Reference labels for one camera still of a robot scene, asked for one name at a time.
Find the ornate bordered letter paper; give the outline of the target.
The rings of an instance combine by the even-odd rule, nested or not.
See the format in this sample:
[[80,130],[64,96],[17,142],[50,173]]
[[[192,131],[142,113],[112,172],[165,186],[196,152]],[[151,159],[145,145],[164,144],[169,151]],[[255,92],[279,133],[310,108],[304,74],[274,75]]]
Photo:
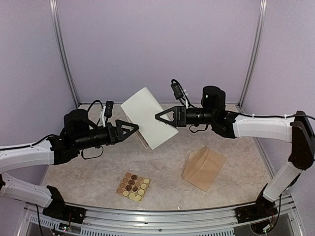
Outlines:
[[156,120],[162,106],[147,87],[142,88],[121,104],[126,117],[139,126],[139,132],[151,149],[155,149],[178,133],[169,124]]

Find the brown kraft envelope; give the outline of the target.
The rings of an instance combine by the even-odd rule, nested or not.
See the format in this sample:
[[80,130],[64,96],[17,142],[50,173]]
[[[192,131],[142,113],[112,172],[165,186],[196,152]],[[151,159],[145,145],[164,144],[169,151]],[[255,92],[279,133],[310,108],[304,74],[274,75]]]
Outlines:
[[223,155],[204,146],[189,155],[182,177],[207,192],[225,162],[226,158]]

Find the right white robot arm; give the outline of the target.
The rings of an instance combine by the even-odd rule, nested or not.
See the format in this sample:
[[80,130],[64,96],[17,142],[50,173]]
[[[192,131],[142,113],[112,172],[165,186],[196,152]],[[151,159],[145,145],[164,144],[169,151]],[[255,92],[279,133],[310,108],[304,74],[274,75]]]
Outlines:
[[266,138],[291,143],[288,161],[272,178],[252,206],[252,214],[262,218],[274,206],[274,202],[315,160],[315,133],[310,116],[303,111],[293,115],[258,116],[228,111],[226,94],[216,86],[202,90],[201,107],[190,104],[181,85],[171,85],[174,96],[182,103],[155,115],[156,120],[173,127],[205,125],[224,138]]

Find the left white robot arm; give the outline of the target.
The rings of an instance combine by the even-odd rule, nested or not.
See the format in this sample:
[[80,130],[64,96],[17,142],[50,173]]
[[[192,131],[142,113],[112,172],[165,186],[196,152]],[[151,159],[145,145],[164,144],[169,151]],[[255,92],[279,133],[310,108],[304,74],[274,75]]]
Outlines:
[[139,129],[138,125],[123,120],[116,120],[114,125],[107,122],[98,126],[84,109],[71,111],[63,120],[64,128],[60,135],[48,135],[34,144],[0,149],[0,195],[49,209],[59,219],[69,214],[69,208],[57,188],[16,179],[8,171],[65,164],[85,149],[121,143]]

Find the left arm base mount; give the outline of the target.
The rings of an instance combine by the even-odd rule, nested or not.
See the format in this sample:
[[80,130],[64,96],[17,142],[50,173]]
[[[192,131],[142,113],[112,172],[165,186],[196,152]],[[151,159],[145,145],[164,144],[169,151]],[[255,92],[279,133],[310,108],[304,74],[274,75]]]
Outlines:
[[47,188],[51,193],[52,201],[47,207],[43,208],[43,215],[69,223],[83,224],[86,210],[82,207],[67,205],[57,188],[49,185],[47,185]]

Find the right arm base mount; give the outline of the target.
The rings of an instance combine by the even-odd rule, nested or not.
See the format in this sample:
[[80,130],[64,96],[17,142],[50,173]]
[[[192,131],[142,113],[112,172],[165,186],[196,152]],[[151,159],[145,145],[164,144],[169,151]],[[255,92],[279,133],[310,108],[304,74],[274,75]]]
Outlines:
[[275,200],[269,201],[263,197],[263,192],[267,185],[260,191],[254,204],[248,206],[237,207],[235,209],[238,223],[250,222],[265,217],[278,214]]

